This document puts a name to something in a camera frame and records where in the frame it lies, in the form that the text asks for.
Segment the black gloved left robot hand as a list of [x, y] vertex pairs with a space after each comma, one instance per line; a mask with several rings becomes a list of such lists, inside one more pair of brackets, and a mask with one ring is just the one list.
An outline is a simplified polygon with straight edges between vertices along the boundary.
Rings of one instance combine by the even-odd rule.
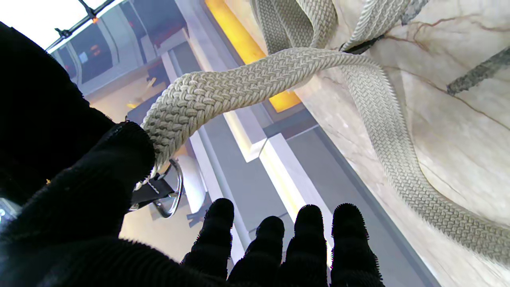
[[284, 224], [262, 220], [228, 272], [234, 205], [216, 199], [178, 263], [153, 247], [120, 238], [135, 184], [153, 167], [147, 133], [134, 122], [110, 129], [74, 166], [60, 172], [1, 232], [2, 287], [326, 287], [321, 210], [298, 212], [282, 252]]

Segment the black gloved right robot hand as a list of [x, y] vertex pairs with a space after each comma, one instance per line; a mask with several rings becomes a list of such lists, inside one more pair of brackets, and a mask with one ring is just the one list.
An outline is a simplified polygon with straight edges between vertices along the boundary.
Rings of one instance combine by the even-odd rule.
[[1, 23], [1, 197], [24, 205], [114, 126], [43, 48]]

